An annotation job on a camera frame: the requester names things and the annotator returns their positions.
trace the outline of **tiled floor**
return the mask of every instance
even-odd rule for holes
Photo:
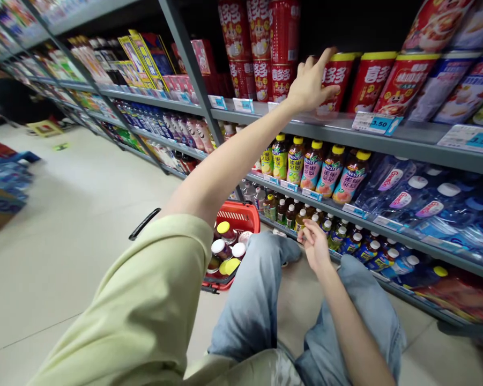
[[[128,235],[181,183],[85,129],[50,139],[0,128],[0,140],[44,161],[28,205],[0,232],[0,386],[24,385],[89,304]],[[54,145],[70,147],[56,152]],[[318,282],[302,259],[284,272],[279,339],[293,354],[314,324]],[[227,293],[202,293],[188,360],[199,358]],[[390,295],[407,333],[401,385],[483,385],[483,349],[438,332],[435,321]]]

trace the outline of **person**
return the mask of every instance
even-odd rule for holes
[[[298,241],[325,295],[304,353],[277,348],[281,265],[298,244],[254,234],[214,328],[208,354],[187,369],[200,286],[211,258],[212,226],[232,189],[293,115],[339,91],[321,87],[325,65],[300,63],[286,100],[218,147],[176,189],[159,218],[108,270],[91,305],[49,354],[30,385],[396,384],[404,333],[368,270],[343,256],[337,272],[312,221]],[[222,162],[230,158],[236,162]]]
[[[48,99],[30,87],[13,79],[0,69],[0,115],[21,125],[54,117],[61,121],[64,114]]]

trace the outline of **light green shirt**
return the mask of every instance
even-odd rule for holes
[[[187,214],[147,225],[29,385],[182,383],[212,239],[211,227]],[[301,384],[279,350],[240,364],[206,355],[188,374],[186,384]]]

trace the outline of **light green sleeve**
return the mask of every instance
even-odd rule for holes
[[[212,239],[187,214],[147,225],[29,385],[179,382]]]

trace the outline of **leg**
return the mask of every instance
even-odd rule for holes
[[[210,354],[241,362],[277,347],[277,295],[281,265],[300,257],[298,244],[270,232],[250,238],[247,253],[213,330]]]
[[[406,340],[385,291],[366,267],[350,255],[341,258],[338,274],[398,382],[400,358]],[[304,354],[297,359],[295,366],[306,385],[350,384],[334,322],[325,301],[316,325],[306,334]]]

